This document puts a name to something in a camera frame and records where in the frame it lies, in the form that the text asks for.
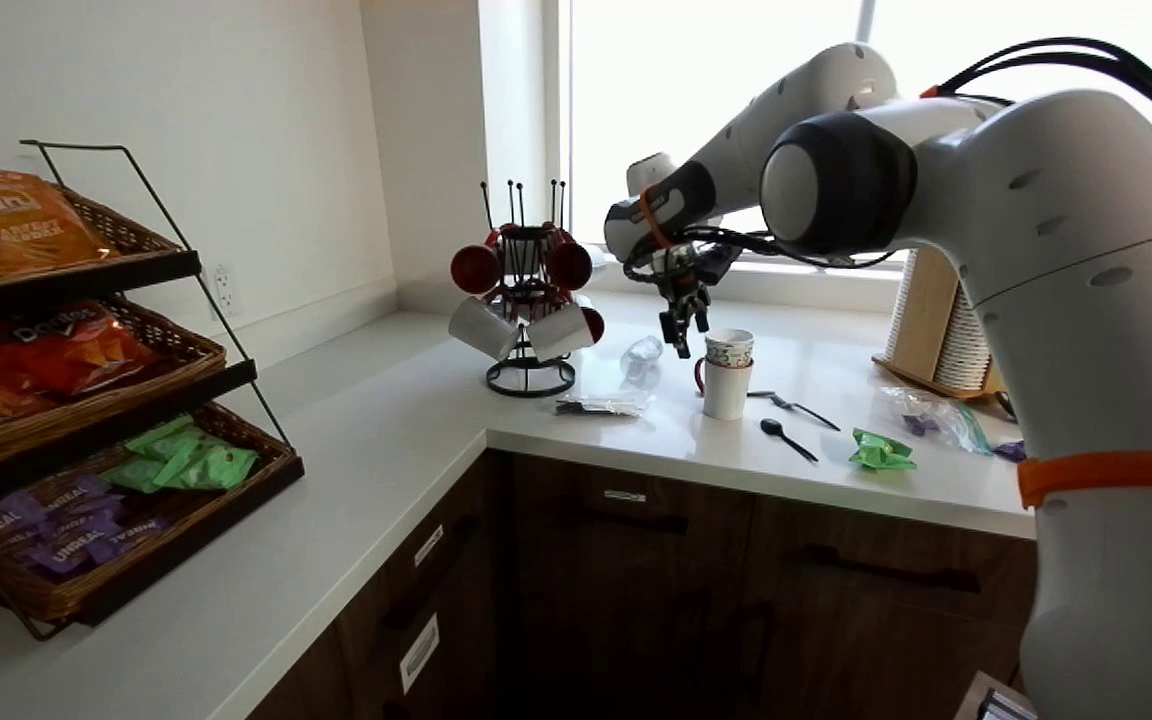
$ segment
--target white wall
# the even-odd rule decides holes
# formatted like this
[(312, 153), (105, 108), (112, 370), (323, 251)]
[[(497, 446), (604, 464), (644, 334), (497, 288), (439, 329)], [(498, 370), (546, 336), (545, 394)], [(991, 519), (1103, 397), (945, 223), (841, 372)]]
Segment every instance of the white wall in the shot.
[(409, 310), (446, 312), (461, 243), (509, 219), (509, 179), (526, 219), (546, 217), (545, 11), (551, 0), (365, 0), (386, 223)]
[(486, 237), (475, 0), (360, 0), (403, 305), (445, 310), (453, 251)]
[[(126, 143), (259, 365), (396, 305), (360, 0), (0, 0), (0, 170), (44, 174), (21, 135)], [(119, 162), (59, 162), (165, 229)], [(190, 284), (135, 296), (214, 329)]]

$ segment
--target utensil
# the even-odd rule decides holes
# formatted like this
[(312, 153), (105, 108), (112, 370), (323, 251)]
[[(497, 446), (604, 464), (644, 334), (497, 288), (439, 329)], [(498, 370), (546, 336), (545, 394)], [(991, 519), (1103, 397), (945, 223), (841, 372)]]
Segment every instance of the utensil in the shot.
[(761, 430), (762, 430), (762, 438), (779, 438), (779, 439), (782, 439), (788, 449), (797, 449), (809, 464), (817, 464), (817, 457), (810, 457), (798, 439), (792, 439), (779, 421), (762, 415)]
[(747, 397), (756, 397), (756, 402), (773, 402), (776, 408), (782, 408), (782, 412), (792, 412), (792, 415), (809, 415), (809, 421), (817, 421), (818, 430), (841, 431), (835, 421), (810, 412), (809, 403), (782, 402), (782, 397), (776, 397), (776, 394), (747, 394)]

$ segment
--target orange stripe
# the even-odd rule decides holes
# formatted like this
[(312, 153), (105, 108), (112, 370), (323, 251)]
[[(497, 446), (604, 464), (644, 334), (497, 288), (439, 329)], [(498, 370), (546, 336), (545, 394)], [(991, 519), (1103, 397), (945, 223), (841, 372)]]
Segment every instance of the orange stripe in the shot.
[(1077, 488), (1152, 488), (1152, 454), (1096, 454), (1021, 464), (1025, 508), (1043, 505), (1048, 493)]
[(651, 191), (638, 191), (638, 203), (644, 203), (651, 240), (654, 240), (662, 251), (672, 251), (672, 240), (662, 237), (662, 229), (661, 229), (661, 219), (654, 219)]

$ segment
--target chip bag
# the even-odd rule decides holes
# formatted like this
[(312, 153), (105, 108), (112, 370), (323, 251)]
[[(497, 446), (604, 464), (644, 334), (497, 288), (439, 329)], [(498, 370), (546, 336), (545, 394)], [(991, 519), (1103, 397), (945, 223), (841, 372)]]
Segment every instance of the chip bag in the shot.
[(0, 174), (0, 276), (57, 274), (107, 258), (107, 243), (39, 177)]
[(101, 300), (0, 334), (0, 353), (44, 394), (71, 402), (153, 370), (154, 353)]

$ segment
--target cabinet door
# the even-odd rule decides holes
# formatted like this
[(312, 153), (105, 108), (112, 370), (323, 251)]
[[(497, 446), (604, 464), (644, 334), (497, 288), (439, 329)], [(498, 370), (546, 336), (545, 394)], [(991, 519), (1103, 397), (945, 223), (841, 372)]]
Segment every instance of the cabinet door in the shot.
[(497, 716), (497, 467), (482, 457), (263, 697), (259, 720)]
[(744, 497), (515, 457), (515, 716), (711, 716), (744, 543)]
[(951, 716), (975, 674), (1014, 675), (1030, 585), (1026, 542), (766, 502), (761, 716)]

